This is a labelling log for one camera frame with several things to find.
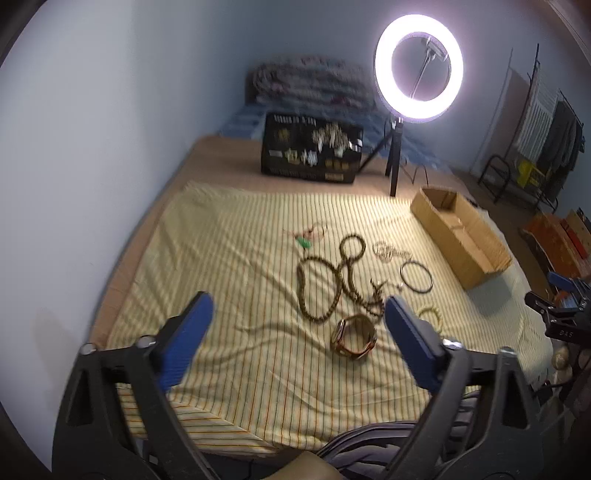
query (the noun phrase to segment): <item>white wall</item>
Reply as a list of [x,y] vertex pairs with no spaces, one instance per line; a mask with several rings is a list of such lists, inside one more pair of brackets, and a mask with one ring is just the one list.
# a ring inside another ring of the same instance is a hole
[[46,465],[116,259],[193,141],[243,102],[258,14],[49,0],[0,69],[0,400]]
[[269,34],[259,48],[261,58],[281,53],[321,53],[355,61],[368,69],[372,68],[381,32],[395,18],[419,13],[445,24],[462,49],[464,82],[445,115],[411,128],[437,155],[458,168],[469,169],[488,135],[512,47],[511,67],[527,78],[539,42],[542,64],[574,102],[579,116],[591,120],[587,100],[591,69],[574,40],[564,35],[564,25],[552,22],[545,11],[549,7],[543,2],[299,0],[271,2],[269,8]]

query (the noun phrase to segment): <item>yellow striped bed sheet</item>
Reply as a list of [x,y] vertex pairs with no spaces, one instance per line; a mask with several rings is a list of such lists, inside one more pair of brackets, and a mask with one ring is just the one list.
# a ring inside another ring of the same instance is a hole
[[[481,215],[504,240],[486,212]],[[334,264],[345,235],[365,239],[367,250],[354,267],[363,294],[372,291],[372,279],[388,280],[385,293],[398,293],[402,259],[383,263],[372,252],[375,242],[409,250],[434,277],[429,294],[402,291],[411,308],[437,307],[442,334],[469,349],[514,348],[530,381],[545,374],[551,343],[539,316],[524,304],[529,285],[516,259],[499,277],[464,291],[410,212],[410,201],[254,193],[191,183],[162,215],[108,347],[156,333],[198,291],[213,296],[215,315],[207,335],[182,383],[168,394],[199,448],[227,455],[274,455],[284,447],[316,450],[365,424],[415,420],[428,402],[383,321],[376,325],[375,349],[355,362],[329,345],[337,321],[358,311],[349,299],[343,296],[324,323],[302,317],[296,268],[304,251],[292,232],[315,222],[326,225],[326,234],[313,242],[309,254]],[[358,251],[358,246],[351,242],[348,249]],[[335,291],[333,274],[318,265],[306,268],[308,308],[324,312]],[[418,269],[405,273],[410,281],[424,280]],[[359,336],[350,342],[361,345]],[[132,432],[141,436],[145,432],[130,390],[122,387],[121,398]]]

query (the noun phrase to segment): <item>green object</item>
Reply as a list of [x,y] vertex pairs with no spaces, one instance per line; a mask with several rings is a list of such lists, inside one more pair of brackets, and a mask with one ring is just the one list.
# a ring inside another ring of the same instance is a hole
[[297,237],[296,240],[306,250],[308,250],[312,246],[312,242],[310,242],[308,239],[306,239],[302,236]]

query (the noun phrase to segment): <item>jewelry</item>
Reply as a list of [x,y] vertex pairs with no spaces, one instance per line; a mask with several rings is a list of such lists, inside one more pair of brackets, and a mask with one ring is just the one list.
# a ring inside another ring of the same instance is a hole
[[[347,256],[345,252],[345,243],[347,240],[356,239],[359,244],[361,245],[361,251],[357,255],[352,255],[351,257]],[[345,292],[345,295],[349,297],[356,305],[361,306],[364,308],[368,314],[380,318],[384,314],[384,301],[382,299],[382,289],[386,282],[375,284],[374,281],[371,281],[372,288],[374,289],[374,293],[372,295],[372,300],[365,300],[361,293],[357,291],[355,287],[355,282],[353,281],[353,265],[357,263],[363,257],[365,253],[366,243],[365,240],[360,235],[353,233],[344,237],[340,241],[339,245],[339,252],[342,258],[339,265],[336,267],[330,263],[327,259],[322,258],[318,255],[311,255],[309,257],[304,257],[297,266],[297,282],[298,282],[298,289],[297,289],[297,297],[298,302],[300,304],[300,310],[304,317],[308,320],[313,322],[325,322],[330,318],[330,316],[335,312],[337,305],[339,304],[339,300],[341,294]],[[306,288],[306,275],[304,274],[304,265],[309,262],[318,262],[326,266],[334,275],[336,280],[336,293],[335,297],[328,309],[328,311],[321,316],[313,316],[308,309],[306,308],[306,302],[304,299],[304,290]],[[347,268],[347,283],[345,283],[343,279],[343,269]]]
[[427,312],[431,312],[432,314],[435,315],[435,318],[437,319],[437,321],[433,327],[435,328],[435,331],[439,335],[441,335],[441,332],[443,331],[443,317],[441,316],[441,310],[439,310],[437,307],[433,307],[433,306],[423,307],[422,309],[420,309],[417,312],[417,318],[420,319],[421,315],[424,315]]
[[[314,230],[317,227],[322,228],[322,232],[314,233]],[[322,223],[320,223],[320,222],[313,223],[310,228],[308,228],[307,230],[304,230],[303,232],[295,233],[295,232],[289,232],[288,230],[283,230],[283,231],[292,235],[293,238],[295,238],[295,241],[298,242],[304,250],[308,250],[309,248],[312,248],[312,240],[320,240],[320,239],[324,238],[324,235],[326,233],[326,231],[324,230],[324,225],[322,225]]]
[[[404,277],[404,268],[406,268],[409,265],[416,265],[422,268],[425,272],[427,272],[427,275],[429,275],[429,280],[431,282],[427,288],[417,288],[408,283],[408,280]],[[433,289],[433,275],[431,275],[431,272],[429,272],[429,269],[425,267],[425,265],[423,265],[421,262],[417,262],[416,260],[406,260],[406,262],[402,264],[402,266],[400,267],[400,278],[402,278],[404,284],[415,293],[429,293]]]
[[[348,323],[351,322],[360,322],[362,326],[365,327],[368,331],[367,335],[367,342],[363,350],[360,352],[354,352],[353,350],[348,349],[343,345],[343,338],[345,336],[345,330],[347,329]],[[332,335],[330,336],[330,346],[332,349],[337,352],[339,355],[348,356],[353,360],[359,360],[367,355],[374,347],[378,341],[378,334],[375,330],[374,324],[367,318],[365,315],[357,314],[351,317],[347,317],[342,319],[337,324],[336,328],[334,329]]]
[[375,242],[372,250],[374,251],[374,255],[378,257],[383,263],[390,262],[393,257],[403,257],[407,260],[410,260],[413,257],[411,252],[400,250],[394,245],[384,242],[383,240]]

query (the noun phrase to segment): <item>metal chain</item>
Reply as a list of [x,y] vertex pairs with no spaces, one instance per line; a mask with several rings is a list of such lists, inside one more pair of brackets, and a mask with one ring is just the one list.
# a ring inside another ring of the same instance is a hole
[[402,257],[406,260],[410,260],[413,257],[411,252],[401,250],[392,244],[384,242],[383,240],[375,242],[372,250],[374,251],[374,255],[378,257],[383,263],[390,262],[393,257]]

